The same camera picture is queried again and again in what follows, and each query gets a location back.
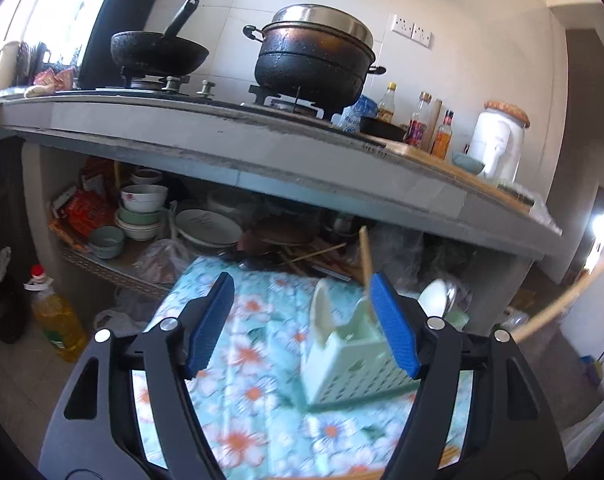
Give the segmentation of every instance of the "glass bottle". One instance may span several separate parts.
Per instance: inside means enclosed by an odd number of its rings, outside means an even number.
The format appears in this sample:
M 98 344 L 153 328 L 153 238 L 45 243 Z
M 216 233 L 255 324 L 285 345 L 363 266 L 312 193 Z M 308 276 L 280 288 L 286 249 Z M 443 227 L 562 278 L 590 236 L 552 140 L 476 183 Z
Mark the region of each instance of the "glass bottle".
M 44 335 L 64 361 L 74 363 L 87 345 L 86 332 L 76 311 L 66 298 L 53 290 L 52 283 L 53 279 L 47 277 L 44 268 L 36 265 L 24 288 L 34 292 L 31 310 Z
M 389 83 L 386 89 L 386 94 L 382 97 L 382 100 L 377 105 L 377 119 L 390 123 L 393 120 L 393 114 L 395 113 L 395 89 L 397 88 L 396 83 Z
M 447 156 L 448 144 L 451 142 L 451 137 L 453 136 L 453 130 L 451 129 L 452 122 L 453 112 L 447 110 L 447 114 L 444 116 L 444 123 L 437 129 L 437 134 L 435 134 L 435 142 L 433 143 L 431 155 L 442 160 Z
M 429 122 L 429 104 L 431 103 L 431 99 L 431 94 L 428 92 L 419 94 L 418 107 L 413 112 L 409 129 L 404 135 L 404 142 L 406 144 L 419 148 Z

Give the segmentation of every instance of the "pot handle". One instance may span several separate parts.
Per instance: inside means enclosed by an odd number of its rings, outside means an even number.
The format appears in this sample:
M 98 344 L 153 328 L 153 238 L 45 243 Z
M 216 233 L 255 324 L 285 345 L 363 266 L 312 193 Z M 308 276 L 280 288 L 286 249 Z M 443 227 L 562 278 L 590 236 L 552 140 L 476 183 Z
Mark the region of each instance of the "pot handle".
M 197 6 L 199 5 L 199 0 L 186 0 L 184 5 L 178 10 L 178 13 L 175 14 L 173 21 L 166 27 L 163 36 L 165 38 L 174 38 L 178 35 L 178 32 L 187 22 L 187 20 L 191 17 L 191 14 L 195 12 Z
M 255 40 L 255 41 L 259 41 L 260 43 L 263 43 L 264 40 L 260 39 L 260 38 L 256 38 L 255 36 L 255 32 L 259 32 L 262 36 L 264 36 L 264 33 L 259 30 L 259 28 L 257 28 L 255 25 L 246 25 L 243 29 L 242 32 L 244 33 L 244 35 L 249 38 L 249 40 Z
M 386 73 L 386 69 L 383 66 L 372 66 L 368 68 L 368 73 L 373 75 L 382 75 Z

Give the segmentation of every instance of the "kitchen counter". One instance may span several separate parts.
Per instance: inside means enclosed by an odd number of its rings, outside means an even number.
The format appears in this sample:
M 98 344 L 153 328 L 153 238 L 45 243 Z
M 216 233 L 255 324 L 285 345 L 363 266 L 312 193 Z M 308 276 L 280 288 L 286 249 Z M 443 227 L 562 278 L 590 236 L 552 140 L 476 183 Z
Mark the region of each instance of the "kitchen counter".
M 538 259 L 560 237 L 494 197 L 353 137 L 249 111 L 66 94 L 0 102 L 0 135 L 342 210 Z

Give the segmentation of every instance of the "wall socket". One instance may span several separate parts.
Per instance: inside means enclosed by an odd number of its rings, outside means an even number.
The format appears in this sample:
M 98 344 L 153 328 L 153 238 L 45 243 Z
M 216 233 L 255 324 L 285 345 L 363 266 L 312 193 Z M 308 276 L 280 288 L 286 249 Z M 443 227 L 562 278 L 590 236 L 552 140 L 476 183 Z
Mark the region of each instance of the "wall socket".
M 396 14 L 393 16 L 393 26 L 391 27 L 391 30 L 410 39 L 413 34 L 413 24 Z
M 413 32 L 411 33 L 411 39 L 428 48 L 431 44 L 431 33 L 415 24 Z

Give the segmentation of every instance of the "light blue tablecloth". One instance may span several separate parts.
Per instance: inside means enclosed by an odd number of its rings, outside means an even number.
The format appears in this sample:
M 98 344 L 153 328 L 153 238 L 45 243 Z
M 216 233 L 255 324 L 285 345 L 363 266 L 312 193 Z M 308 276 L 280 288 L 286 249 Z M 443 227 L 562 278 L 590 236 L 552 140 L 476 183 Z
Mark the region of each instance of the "light blue tablecloth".
M 415 394 L 344 410 L 300 409 L 309 308 L 317 280 L 277 272 L 247 272 L 217 258 L 198 258 L 165 298 L 149 327 L 178 316 L 204 296 L 220 272 L 235 280 L 235 302 L 207 370 L 187 383 L 214 455 L 227 478 L 329 476 L 383 468 Z M 360 286 L 333 282 L 334 315 L 345 322 Z M 453 462 L 462 447 L 472 375 L 460 378 L 448 446 Z M 134 373 L 136 409 L 146 457 L 165 466 L 143 372 Z

